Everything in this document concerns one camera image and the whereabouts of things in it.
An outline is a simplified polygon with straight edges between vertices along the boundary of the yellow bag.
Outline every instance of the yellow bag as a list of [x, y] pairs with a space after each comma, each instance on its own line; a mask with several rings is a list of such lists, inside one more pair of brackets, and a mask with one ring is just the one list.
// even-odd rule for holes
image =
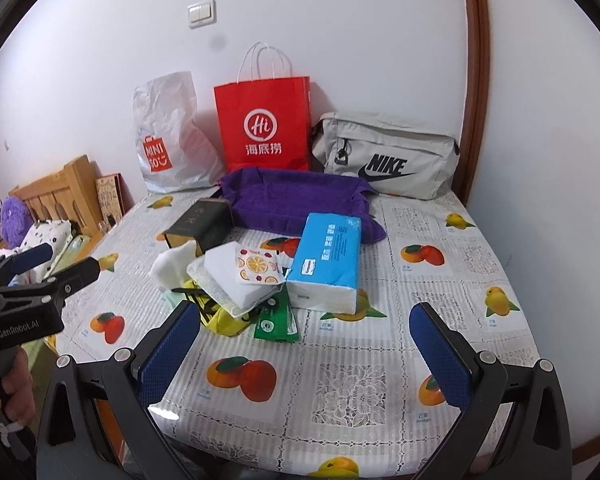
[[251, 324], [249, 314], [235, 319], [199, 288], [193, 280], [186, 282], [183, 288], [193, 289], [191, 292], [185, 292], [185, 296], [198, 306], [200, 321], [212, 332], [228, 336], [237, 335]]

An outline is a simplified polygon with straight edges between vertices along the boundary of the blue and white package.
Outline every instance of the blue and white package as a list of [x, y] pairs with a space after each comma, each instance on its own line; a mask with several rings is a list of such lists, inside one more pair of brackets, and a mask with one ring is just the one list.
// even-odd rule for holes
[[360, 218], [311, 213], [286, 276], [292, 307], [355, 314]]

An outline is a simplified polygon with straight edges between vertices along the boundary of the white plastic bag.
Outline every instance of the white plastic bag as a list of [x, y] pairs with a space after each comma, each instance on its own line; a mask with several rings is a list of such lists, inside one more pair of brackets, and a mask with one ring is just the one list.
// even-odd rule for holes
[[134, 91], [136, 152], [150, 192], [210, 187], [224, 174], [218, 153], [194, 124], [196, 109], [190, 72], [159, 77]]

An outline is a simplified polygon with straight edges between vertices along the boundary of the human hand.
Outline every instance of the human hand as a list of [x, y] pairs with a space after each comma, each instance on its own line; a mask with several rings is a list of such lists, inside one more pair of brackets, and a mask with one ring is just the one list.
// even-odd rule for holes
[[29, 357], [21, 347], [18, 347], [13, 367], [2, 378], [2, 389], [11, 395], [4, 409], [7, 418], [24, 426], [36, 414], [36, 404], [33, 400], [33, 377], [29, 372]]

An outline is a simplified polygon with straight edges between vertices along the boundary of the haidilao logo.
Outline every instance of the haidilao logo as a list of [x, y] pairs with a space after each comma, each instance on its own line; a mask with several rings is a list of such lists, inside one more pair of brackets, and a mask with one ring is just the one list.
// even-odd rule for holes
[[244, 118], [244, 132], [247, 137], [258, 142], [265, 142], [276, 134], [278, 121], [274, 115], [264, 108], [256, 108]]

